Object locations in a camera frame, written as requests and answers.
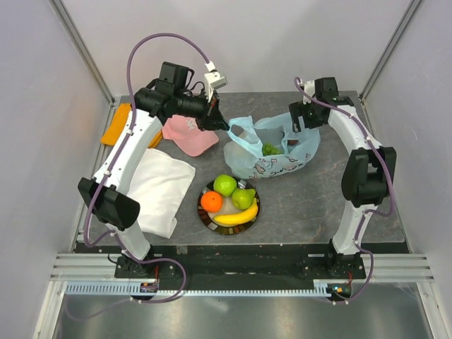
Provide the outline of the green fake apple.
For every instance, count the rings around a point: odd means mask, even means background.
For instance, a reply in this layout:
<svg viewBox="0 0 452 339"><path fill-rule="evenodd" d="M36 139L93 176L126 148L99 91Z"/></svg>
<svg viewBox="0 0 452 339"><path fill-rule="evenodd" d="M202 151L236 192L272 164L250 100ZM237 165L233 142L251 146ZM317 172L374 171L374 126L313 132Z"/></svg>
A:
<svg viewBox="0 0 452 339"><path fill-rule="evenodd" d="M235 178L226 174L219 175L213 183L213 190L224 197L231 196L236 188Z"/></svg>

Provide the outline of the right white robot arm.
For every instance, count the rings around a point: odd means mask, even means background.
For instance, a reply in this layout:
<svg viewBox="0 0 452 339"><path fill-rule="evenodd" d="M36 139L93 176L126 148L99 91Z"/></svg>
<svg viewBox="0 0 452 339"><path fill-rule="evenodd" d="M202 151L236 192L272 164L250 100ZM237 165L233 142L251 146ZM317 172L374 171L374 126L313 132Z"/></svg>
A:
<svg viewBox="0 0 452 339"><path fill-rule="evenodd" d="M354 102L338 91L334 77L315 81L294 79L302 99L290 104L292 128L331 127L344 145L348 160L341 179L341 191L346 200L337 232L331 240L329 255L323 260L325 273L339 278L349 269L346 257L362 252L362 236L371 216L385 198L393 198L393 178L397 153L393 147L378 142L364 125Z"/></svg>

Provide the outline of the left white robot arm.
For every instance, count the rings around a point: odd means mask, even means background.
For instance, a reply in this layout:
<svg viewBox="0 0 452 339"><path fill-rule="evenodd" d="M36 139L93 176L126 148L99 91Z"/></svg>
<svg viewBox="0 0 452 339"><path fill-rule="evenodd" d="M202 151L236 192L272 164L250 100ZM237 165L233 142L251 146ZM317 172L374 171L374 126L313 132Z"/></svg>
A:
<svg viewBox="0 0 452 339"><path fill-rule="evenodd" d="M155 270L151 245L138 225L140 204L129 197L129 187L149 142L166 121L177 115L194 119L202 131L227 131L229 125L220 112L217 90L227 79L212 61L206 63L205 90L197 96L187 94L189 68L164 62L153 88L131 90L131 111L119 140L104 164L92 178L81 178L78 190L88 207L83 241L88 247L98 244L89 237L91 217L106 224L103 236L117 239L123 255L131 260L131 270L147 278Z"/></svg>

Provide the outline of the light blue plastic bag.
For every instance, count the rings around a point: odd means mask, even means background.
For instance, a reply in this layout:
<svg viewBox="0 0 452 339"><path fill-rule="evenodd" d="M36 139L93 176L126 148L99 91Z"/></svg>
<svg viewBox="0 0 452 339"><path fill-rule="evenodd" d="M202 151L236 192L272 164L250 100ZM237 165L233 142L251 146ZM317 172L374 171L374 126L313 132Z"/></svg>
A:
<svg viewBox="0 0 452 339"><path fill-rule="evenodd" d="M292 130L290 114L253 121L252 117L229 120L231 141L223 149L225 163L242 179L276 177L303 168L316 154L318 129Z"/></svg>

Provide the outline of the green fake pear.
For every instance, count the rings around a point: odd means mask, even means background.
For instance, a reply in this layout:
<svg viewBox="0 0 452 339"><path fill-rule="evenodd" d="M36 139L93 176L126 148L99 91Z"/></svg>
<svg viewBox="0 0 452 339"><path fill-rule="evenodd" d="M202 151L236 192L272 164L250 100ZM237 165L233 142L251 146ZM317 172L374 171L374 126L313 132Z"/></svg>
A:
<svg viewBox="0 0 452 339"><path fill-rule="evenodd" d="M246 210L252 205L255 194L254 189L236 189L231 195L232 204L237 209Z"/></svg>

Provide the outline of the orange fake fruit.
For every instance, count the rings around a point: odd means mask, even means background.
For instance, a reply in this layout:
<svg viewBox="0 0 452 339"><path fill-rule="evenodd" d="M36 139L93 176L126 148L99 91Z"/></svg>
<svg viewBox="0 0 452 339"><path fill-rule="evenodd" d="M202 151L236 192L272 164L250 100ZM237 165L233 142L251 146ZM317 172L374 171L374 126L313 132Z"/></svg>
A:
<svg viewBox="0 0 452 339"><path fill-rule="evenodd" d="M208 213L216 213L223 206L223 198L216 191L208 191L202 195L200 200L201 207Z"/></svg>

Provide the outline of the yellow fake banana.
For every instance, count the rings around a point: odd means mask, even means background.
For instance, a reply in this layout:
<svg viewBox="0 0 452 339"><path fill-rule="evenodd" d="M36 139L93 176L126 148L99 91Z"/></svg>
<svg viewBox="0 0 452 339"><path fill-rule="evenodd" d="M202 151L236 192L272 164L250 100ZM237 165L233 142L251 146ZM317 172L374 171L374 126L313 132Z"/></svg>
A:
<svg viewBox="0 0 452 339"><path fill-rule="evenodd" d="M258 199L254 198L252 204L246 210L240 213L229 215L216 215L213 219L216 223L222 225L233 226L253 221L258 214Z"/></svg>

